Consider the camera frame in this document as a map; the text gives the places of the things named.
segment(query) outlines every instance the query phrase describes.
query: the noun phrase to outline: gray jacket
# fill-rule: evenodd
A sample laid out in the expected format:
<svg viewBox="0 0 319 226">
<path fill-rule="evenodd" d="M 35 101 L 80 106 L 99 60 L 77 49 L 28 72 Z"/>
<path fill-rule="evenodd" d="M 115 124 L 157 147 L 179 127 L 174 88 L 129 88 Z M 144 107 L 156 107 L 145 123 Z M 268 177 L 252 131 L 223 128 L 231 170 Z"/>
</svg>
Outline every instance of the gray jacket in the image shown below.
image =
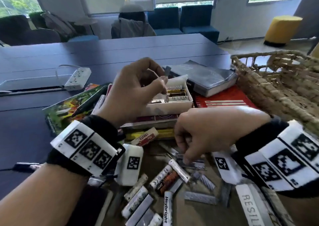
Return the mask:
<svg viewBox="0 0 319 226">
<path fill-rule="evenodd" d="M 119 18 L 112 24 L 111 35 L 112 39 L 116 39 L 141 36 L 156 36 L 156 33 L 149 23 Z"/>
</svg>

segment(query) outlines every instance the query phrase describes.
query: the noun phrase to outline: white plastic box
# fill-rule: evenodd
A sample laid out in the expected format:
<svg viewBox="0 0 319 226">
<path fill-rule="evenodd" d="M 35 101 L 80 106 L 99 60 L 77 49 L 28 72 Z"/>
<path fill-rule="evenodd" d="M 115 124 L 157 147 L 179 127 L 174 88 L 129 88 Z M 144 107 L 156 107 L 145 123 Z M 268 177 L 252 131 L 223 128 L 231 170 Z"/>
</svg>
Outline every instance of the white plastic box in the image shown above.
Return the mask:
<svg viewBox="0 0 319 226">
<path fill-rule="evenodd" d="M 161 104 L 148 104 L 146 109 L 142 112 L 141 116 L 151 116 L 151 115 L 165 115 L 165 114 L 180 114 L 187 112 L 192 108 L 193 98 L 186 85 L 187 76 L 180 76 L 176 78 L 171 78 L 168 80 L 166 86 L 174 87 L 178 85 L 183 85 L 186 94 L 188 95 L 187 101 L 177 101 L 177 102 L 167 102 Z M 154 99 L 165 99 L 166 95 L 158 94 Z"/>
</svg>

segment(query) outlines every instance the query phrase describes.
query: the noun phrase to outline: white power strip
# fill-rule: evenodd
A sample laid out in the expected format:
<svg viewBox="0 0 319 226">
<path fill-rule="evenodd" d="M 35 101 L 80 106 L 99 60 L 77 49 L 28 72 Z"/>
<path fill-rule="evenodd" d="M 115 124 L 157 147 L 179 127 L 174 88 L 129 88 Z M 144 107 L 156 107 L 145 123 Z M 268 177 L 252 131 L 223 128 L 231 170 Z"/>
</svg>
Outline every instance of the white power strip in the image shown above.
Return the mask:
<svg viewBox="0 0 319 226">
<path fill-rule="evenodd" d="M 66 84 L 64 85 L 64 88 L 67 91 L 83 89 L 91 73 L 92 73 L 91 69 L 89 68 L 83 68 L 83 67 L 78 68 L 72 74 L 70 79 L 66 82 Z"/>
</svg>

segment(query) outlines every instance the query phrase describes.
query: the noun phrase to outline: person's left hand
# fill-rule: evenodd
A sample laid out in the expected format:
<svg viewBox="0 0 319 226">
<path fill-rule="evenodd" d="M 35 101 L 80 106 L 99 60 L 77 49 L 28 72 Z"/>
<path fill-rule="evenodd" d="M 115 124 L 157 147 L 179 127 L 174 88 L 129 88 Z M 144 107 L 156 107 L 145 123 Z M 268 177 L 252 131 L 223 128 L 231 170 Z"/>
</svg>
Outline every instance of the person's left hand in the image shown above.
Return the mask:
<svg viewBox="0 0 319 226">
<path fill-rule="evenodd" d="M 167 77 L 152 59 L 145 57 L 123 67 L 96 115 L 116 128 L 137 118 L 158 93 L 166 94 Z"/>
</svg>

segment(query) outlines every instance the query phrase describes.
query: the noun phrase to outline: yellow battery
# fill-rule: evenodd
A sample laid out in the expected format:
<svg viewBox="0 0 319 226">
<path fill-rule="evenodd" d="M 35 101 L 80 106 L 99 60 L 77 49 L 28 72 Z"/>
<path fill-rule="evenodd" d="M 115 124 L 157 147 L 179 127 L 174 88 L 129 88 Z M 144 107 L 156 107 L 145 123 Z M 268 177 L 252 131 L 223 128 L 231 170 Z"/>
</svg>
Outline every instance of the yellow battery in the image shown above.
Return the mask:
<svg viewBox="0 0 319 226">
<path fill-rule="evenodd" d="M 156 140 L 160 139 L 168 139 L 168 138 L 173 138 L 174 137 L 174 129 L 169 128 L 169 129 L 158 129 L 157 132 L 159 135 L 156 137 Z M 141 135 L 143 135 L 145 131 L 138 131 L 138 132 L 133 132 L 133 133 L 127 133 L 125 136 L 126 141 L 132 141 Z"/>
<path fill-rule="evenodd" d="M 167 90 L 167 93 L 180 93 L 185 92 L 185 89 Z"/>
</svg>

